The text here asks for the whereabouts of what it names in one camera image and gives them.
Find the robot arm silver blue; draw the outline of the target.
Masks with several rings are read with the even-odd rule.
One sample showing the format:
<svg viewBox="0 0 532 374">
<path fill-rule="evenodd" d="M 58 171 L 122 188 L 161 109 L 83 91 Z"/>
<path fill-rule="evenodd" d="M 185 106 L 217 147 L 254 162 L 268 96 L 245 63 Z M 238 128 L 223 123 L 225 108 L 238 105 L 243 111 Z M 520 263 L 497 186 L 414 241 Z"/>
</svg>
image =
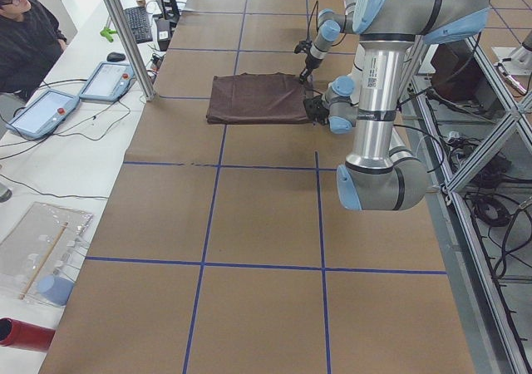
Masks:
<svg viewBox="0 0 532 374">
<path fill-rule="evenodd" d="M 317 14 L 317 36 L 314 40 L 310 38 L 311 20 L 308 20 L 307 37 L 294 48 L 296 54 L 304 52 L 306 55 L 305 67 L 298 76 L 301 83 L 305 83 L 312 72 L 320 67 L 340 34 L 354 33 L 352 25 L 358 0 L 343 0 L 343 3 L 344 14 L 330 9 L 323 9 Z"/>
<path fill-rule="evenodd" d="M 394 128 L 406 52 L 415 42 L 457 42 L 480 33 L 490 0 L 343 0 L 342 15 L 319 13 L 318 34 L 301 78 L 318 68 L 342 34 L 356 34 L 364 56 L 356 80 L 340 76 L 323 96 L 334 133 L 354 134 L 337 168 L 337 192 L 351 210 L 404 210 L 428 187 L 425 166 Z"/>
</svg>

